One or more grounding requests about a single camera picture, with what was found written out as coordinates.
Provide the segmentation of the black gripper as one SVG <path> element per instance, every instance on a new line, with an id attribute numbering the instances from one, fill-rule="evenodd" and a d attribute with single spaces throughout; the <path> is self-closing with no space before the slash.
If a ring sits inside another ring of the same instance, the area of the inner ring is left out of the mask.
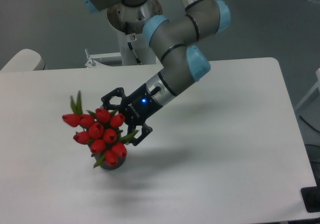
<path id="1" fill-rule="evenodd" d="M 125 116 L 125 123 L 128 125 L 127 134 L 136 132 L 126 145 L 137 146 L 152 133 L 153 129 L 145 121 L 163 107 L 153 97 L 160 90 L 160 87 L 155 87 L 149 91 L 146 84 L 143 84 L 126 96 L 124 88 L 117 87 L 101 98 L 102 108 L 119 110 L 119 113 Z"/>

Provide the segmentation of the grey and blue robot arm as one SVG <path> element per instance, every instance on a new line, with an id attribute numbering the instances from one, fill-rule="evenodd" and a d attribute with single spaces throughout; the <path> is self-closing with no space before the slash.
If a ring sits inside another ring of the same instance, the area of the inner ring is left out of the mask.
<path id="1" fill-rule="evenodd" d="M 125 116 L 128 134 L 141 127 L 141 135 L 129 140 L 138 145 L 152 131 L 146 120 L 199 81 L 211 65 L 196 42 L 227 28 L 228 6 L 216 0 L 181 0 L 185 15 L 175 21 L 153 13 L 152 0 L 83 0 L 92 12 L 118 9 L 124 32 L 142 33 L 147 46 L 163 68 L 129 96 L 116 88 L 102 97 L 102 105 Z"/>

